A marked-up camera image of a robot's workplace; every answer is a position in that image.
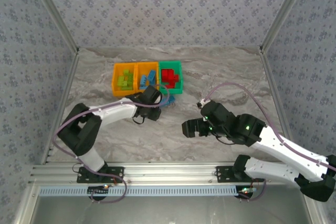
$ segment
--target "orange bin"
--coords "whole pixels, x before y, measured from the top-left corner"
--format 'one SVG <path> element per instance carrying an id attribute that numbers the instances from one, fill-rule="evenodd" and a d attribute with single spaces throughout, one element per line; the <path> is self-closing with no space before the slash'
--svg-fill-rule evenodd
<path id="1" fill-rule="evenodd" d="M 159 63 L 157 61 L 154 62 L 138 62 L 138 71 L 137 71 L 137 77 L 135 78 L 137 80 L 137 84 L 136 84 L 136 90 L 137 92 L 143 92 L 144 89 L 140 89 L 140 80 L 142 75 L 149 75 L 149 72 L 151 70 L 155 70 L 155 84 L 159 84 Z"/>
<path id="2" fill-rule="evenodd" d="M 118 86 L 119 76 L 124 75 L 124 70 L 128 70 L 129 73 L 133 74 L 133 89 L 132 90 L 122 90 Z M 137 93 L 137 75 L 138 74 L 138 64 L 135 63 L 115 63 L 113 68 L 113 77 L 112 77 L 112 93 L 115 97 L 124 97 L 125 95 L 130 95 Z"/>

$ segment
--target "black mounting bracket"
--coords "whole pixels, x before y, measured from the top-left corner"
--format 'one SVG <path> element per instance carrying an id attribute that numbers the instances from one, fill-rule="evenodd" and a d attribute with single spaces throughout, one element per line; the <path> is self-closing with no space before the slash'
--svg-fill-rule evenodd
<path id="1" fill-rule="evenodd" d="M 99 172 L 117 175 L 119 177 L 124 178 L 124 171 L 125 168 L 122 166 L 109 166 L 104 169 L 104 171 L 99 170 Z M 85 167 L 79 168 L 78 176 L 77 176 L 77 183 L 105 183 L 105 184 L 120 184 L 122 181 L 120 179 L 114 179 L 107 176 L 99 176 L 93 174 L 86 170 Z"/>
<path id="2" fill-rule="evenodd" d="M 216 166 L 215 176 L 218 183 L 235 183 L 246 182 L 252 183 L 254 180 L 244 173 L 244 176 L 237 178 L 233 171 L 233 166 Z M 258 178 L 259 182 L 263 182 L 263 178 Z"/>

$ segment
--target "cable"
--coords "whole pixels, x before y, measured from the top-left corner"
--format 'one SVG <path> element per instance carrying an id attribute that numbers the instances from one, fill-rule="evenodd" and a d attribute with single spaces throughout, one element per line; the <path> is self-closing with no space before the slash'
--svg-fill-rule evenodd
<path id="1" fill-rule="evenodd" d="M 263 106 L 261 105 L 261 103 L 254 97 L 254 95 L 248 91 L 244 86 L 242 85 L 239 85 L 237 83 L 234 83 L 234 82 L 224 82 L 218 86 L 216 86 L 207 96 L 206 98 L 204 99 L 204 101 L 208 100 L 210 98 L 210 96 L 213 94 L 213 92 L 215 92 L 218 88 L 222 87 L 222 86 L 228 86 L 228 85 L 234 85 L 234 86 L 237 86 L 241 89 L 243 89 L 251 98 L 252 100 L 258 105 L 258 107 L 260 108 L 261 112 L 264 114 L 267 122 L 269 123 L 269 126 L 272 128 L 275 136 L 277 136 L 278 140 L 281 142 L 281 144 L 283 144 L 287 149 L 291 150 L 292 152 L 294 152 L 295 154 L 299 155 L 300 157 L 303 157 L 313 163 L 316 163 L 317 165 L 322 165 L 328 169 L 331 169 L 333 171 L 336 172 L 336 168 L 329 165 L 329 164 L 326 164 L 326 163 L 323 163 L 323 162 L 319 162 L 317 161 L 316 159 L 314 158 L 311 158 L 309 156 L 306 156 L 305 154 L 302 154 L 300 152 L 298 152 L 296 149 L 292 148 L 291 146 L 289 146 L 287 143 L 284 142 L 284 140 L 281 138 L 277 128 L 275 127 L 275 125 L 273 124 L 271 118 L 269 117 L 269 115 L 266 113 L 266 111 L 264 110 Z"/>
<path id="2" fill-rule="evenodd" d="M 252 182 L 251 182 L 251 185 L 250 185 L 250 188 L 253 187 L 253 182 L 256 181 L 258 183 L 257 185 L 257 190 L 259 189 L 259 180 L 257 178 L 253 178 L 252 179 Z"/>
<path id="3" fill-rule="evenodd" d="M 81 163 L 75 163 L 75 164 L 72 166 L 72 171 L 73 171 L 74 173 L 79 174 L 79 172 L 77 172 L 77 171 L 74 170 L 75 165 L 81 165 Z"/>
<path id="4" fill-rule="evenodd" d="M 235 145 L 235 143 L 231 143 L 231 144 L 229 144 L 229 143 L 225 143 L 225 142 L 219 140 L 219 138 L 220 138 L 220 136 L 216 136 L 217 141 L 219 141 L 219 142 L 222 143 L 222 144 L 225 144 L 225 145 Z"/>
<path id="5" fill-rule="evenodd" d="M 99 175 L 99 176 L 105 176 L 105 177 L 111 177 L 111 178 L 119 179 L 125 185 L 124 193 L 119 198 L 117 198 L 115 200 L 108 200 L 108 201 L 96 201 L 96 200 L 93 200 L 93 198 L 92 198 L 93 202 L 100 203 L 100 204 L 109 204 L 109 203 L 115 203 L 115 202 L 121 201 L 125 197 L 126 192 L 127 192 L 127 183 L 126 183 L 126 181 L 122 177 L 114 175 L 114 174 L 99 173 L 99 172 L 96 172 L 96 171 L 92 170 L 78 156 L 76 156 L 75 154 L 67 151 L 66 149 L 62 148 L 61 146 L 59 146 L 56 143 L 57 134 L 61 130 L 63 130 L 69 123 L 71 123 L 72 121 L 76 120 L 77 118 L 80 118 L 80 117 L 82 117 L 84 115 L 87 115 L 89 113 L 92 113 L 92 112 L 101 111 L 101 110 L 108 109 L 108 108 L 111 108 L 111 107 L 114 107 L 114 106 L 117 106 L 117 105 L 124 105 L 124 104 L 127 105 L 127 104 L 130 104 L 130 105 L 136 105 L 136 106 L 141 106 L 141 107 L 146 107 L 146 108 L 156 108 L 156 107 L 162 106 L 163 104 L 166 104 L 169 101 L 169 95 L 170 95 L 169 94 L 169 89 L 166 86 L 161 85 L 161 84 L 157 84 L 155 86 L 162 86 L 162 87 L 164 87 L 167 90 L 167 98 L 165 99 L 164 102 L 160 102 L 159 104 L 155 104 L 155 105 L 147 105 L 147 104 L 141 104 L 141 103 L 137 103 L 137 102 L 114 102 L 114 103 L 110 103 L 110 104 L 107 104 L 107 105 L 104 105 L 104 106 L 100 106 L 100 107 L 97 107 L 97 108 L 94 108 L 94 109 L 89 109 L 87 111 L 84 111 L 82 113 L 79 113 L 79 114 L 75 115 L 74 117 L 70 118 L 68 121 L 66 121 L 65 123 L 63 123 L 55 131 L 54 135 L 52 136 L 51 142 L 53 143 L 53 145 L 56 146 L 56 148 L 60 149 L 65 154 L 68 154 L 69 156 L 75 158 L 78 162 L 80 162 L 83 165 L 83 167 L 85 167 L 86 170 L 88 170 L 89 172 L 91 172 L 93 174 Z"/>
<path id="6" fill-rule="evenodd" d="M 142 118 L 142 122 L 141 123 L 139 123 L 136 120 L 134 120 L 134 118 L 132 118 L 132 120 L 133 120 L 134 123 L 139 124 L 139 125 L 143 124 L 145 122 L 145 118 Z"/>

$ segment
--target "toy block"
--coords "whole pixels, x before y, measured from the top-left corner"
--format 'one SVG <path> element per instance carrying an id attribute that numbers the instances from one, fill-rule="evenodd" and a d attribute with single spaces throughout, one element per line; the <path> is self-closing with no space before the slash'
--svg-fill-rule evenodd
<path id="1" fill-rule="evenodd" d="M 178 80 L 180 79 L 180 76 L 178 74 L 174 75 L 174 82 L 178 82 Z"/>
<path id="2" fill-rule="evenodd" d="M 170 105 L 170 104 L 172 104 L 173 102 L 175 102 L 175 97 L 173 96 L 173 95 L 170 95 L 169 96 L 169 100 L 167 101 L 167 103 L 165 103 L 164 105 L 162 105 L 161 107 L 165 107 L 165 106 L 168 106 L 168 105 Z"/>
<path id="3" fill-rule="evenodd" d="M 162 77 L 162 81 L 167 81 L 167 79 L 168 79 L 168 70 L 167 69 L 162 69 L 161 70 L 161 77 Z"/>
<path id="4" fill-rule="evenodd" d="M 123 86 L 123 83 L 124 83 L 124 79 L 122 78 L 122 79 L 118 80 L 117 86 Z"/>
<path id="5" fill-rule="evenodd" d="M 174 70 L 173 69 L 168 69 L 168 82 L 174 80 Z"/>
<path id="6" fill-rule="evenodd" d="M 149 80 L 149 82 L 152 82 L 155 78 L 155 74 L 156 74 L 156 71 L 155 70 L 151 70 L 148 74 L 148 77 L 147 77 L 147 80 Z"/>
<path id="7" fill-rule="evenodd" d="M 146 85 L 146 75 L 142 75 L 141 80 L 140 80 L 140 86 L 145 86 Z"/>
<path id="8" fill-rule="evenodd" d="M 128 86 L 125 86 L 125 87 L 121 87 L 121 90 L 132 90 L 133 87 L 128 87 Z"/>
<path id="9" fill-rule="evenodd" d="M 166 88 L 168 88 L 168 89 L 174 89 L 174 88 L 175 88 L 175 84 L 171 84 L 171 83 L 166 84 L 165 86 L 166 86 Z"/>

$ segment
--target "green block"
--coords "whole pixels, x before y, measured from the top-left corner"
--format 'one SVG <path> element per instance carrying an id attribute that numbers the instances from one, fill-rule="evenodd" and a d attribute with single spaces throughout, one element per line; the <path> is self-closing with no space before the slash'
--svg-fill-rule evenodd
<path id="1" fill-rule="evenodd" d="M 117 86 L 123 86 L 124 80 L 118 80 Z"/>
<path id="2" fill-rule="evenodd" d="M 128 86 L 126 86 L 126 87 L 121 87 L 121 90 L 132 90 L 133 89 L 133 87 L 128 87 Z"/>

